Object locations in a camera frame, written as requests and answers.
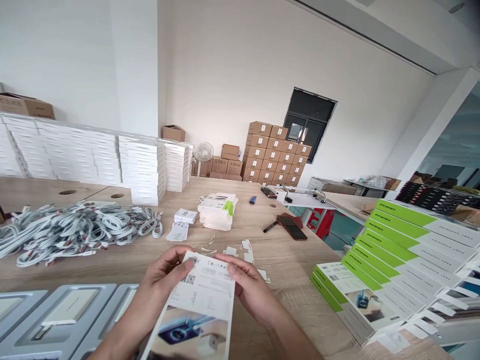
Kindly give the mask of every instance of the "window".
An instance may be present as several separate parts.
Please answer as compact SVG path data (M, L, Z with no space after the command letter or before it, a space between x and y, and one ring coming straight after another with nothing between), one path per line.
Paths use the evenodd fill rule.
M336 101L314 93L293 89L283 126L288 128L287 140L311 146L308 164L317 153L336 104Z

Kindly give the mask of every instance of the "stack of cardboard boxes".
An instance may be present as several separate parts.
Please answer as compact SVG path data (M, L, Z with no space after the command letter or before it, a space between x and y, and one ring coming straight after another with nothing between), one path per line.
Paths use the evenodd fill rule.
M287 132L286 127L250 123L241 168L244 182L298 185L312 147L285 140Z

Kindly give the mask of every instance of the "pile of cables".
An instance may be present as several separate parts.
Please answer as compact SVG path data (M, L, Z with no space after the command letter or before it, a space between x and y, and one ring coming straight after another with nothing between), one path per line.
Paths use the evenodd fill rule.
M64 208L53 204L30 211L25 206L12 213L12 223L0 227L0 259L21 254L16 265L26 268L45 261L50 266L57 258L89 256L112 244L126 245L139 235L150 232L162 235L160 214L152 209L117 204L96 206L94 202L77 202Z

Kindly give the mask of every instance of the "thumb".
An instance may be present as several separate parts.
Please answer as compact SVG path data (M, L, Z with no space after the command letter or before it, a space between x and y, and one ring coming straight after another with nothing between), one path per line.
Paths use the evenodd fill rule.
M165 286L165 290L168 293L171 293L174 287L182 280L184 277L188 275L190 270L194 267L194 262L189 259L180 265L176 266L172 271L170 271L167 276L165 276L161 282L162 287Z

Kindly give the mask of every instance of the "pen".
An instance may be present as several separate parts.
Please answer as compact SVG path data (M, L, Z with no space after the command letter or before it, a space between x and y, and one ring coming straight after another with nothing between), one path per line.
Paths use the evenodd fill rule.
M268 230L270 230L271 228L273 228L275 225L277 225L279 223L279 221L275 221L273 224L269 225L267 228L263 229L263 232L266 233Z

